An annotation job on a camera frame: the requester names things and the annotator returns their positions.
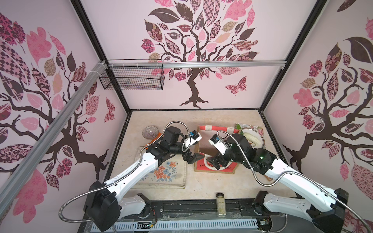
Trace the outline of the red Christmas jute bag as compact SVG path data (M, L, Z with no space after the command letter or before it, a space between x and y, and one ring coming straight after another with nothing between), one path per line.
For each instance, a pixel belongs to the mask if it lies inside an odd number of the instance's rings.
M197 132L202 136L202 139L197 145L196 152L203 155L202 160L194 163L195 172L205 172L205 173L220 173L220 174L235 174L236 168L239 166L237 163L228 162L226 167L220 167L217 170L211 163L207 161L210 157L215 157L218 155L219 151L211 145L208 141L217 131L225 131L229 134L238 133L239 130L233 127L219 127L212 125L198 126Z

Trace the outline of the canvas tote bag orange handles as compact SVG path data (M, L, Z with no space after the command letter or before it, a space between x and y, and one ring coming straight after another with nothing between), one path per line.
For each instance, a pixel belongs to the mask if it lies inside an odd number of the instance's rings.
M133 189L145 188L175 188L184 189L186 186L187 163L181 155L167 160L155 170L146 174Z

